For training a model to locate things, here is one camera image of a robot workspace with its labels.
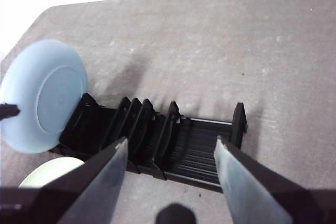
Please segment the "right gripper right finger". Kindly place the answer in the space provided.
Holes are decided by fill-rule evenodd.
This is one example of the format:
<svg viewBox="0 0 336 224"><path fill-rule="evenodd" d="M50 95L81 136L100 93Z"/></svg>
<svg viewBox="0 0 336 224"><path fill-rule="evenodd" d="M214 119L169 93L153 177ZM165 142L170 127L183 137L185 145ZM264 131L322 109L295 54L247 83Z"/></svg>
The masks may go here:
<svg viewBox="0 0 336 224"><path fill-rule="evenodd" d="M310 192L217 137L216 170L234 223L319 223Z"/></svg>

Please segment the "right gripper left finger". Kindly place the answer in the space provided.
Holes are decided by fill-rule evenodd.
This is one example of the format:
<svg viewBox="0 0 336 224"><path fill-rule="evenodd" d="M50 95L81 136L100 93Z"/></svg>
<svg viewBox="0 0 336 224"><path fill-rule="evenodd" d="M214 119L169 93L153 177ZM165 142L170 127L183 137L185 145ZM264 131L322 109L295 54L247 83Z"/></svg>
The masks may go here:
<svg viewBox="0 0 336 224"><path fill-rule="evenodd" d="M127 160L128 140L122 137L42 187L39 223L111 223Z"/></svg>

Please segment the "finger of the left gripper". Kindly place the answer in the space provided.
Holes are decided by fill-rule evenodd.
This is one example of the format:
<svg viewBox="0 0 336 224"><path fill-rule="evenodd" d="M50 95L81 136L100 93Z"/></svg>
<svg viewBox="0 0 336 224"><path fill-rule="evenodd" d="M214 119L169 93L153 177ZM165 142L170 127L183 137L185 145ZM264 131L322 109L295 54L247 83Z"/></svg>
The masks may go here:
<svg viewBox="0 0 336 224"><path fill-rule="evenodd" d="M17 104L2 103L0 105L0 120L12 118L19 115L20 109Z"/></svg>

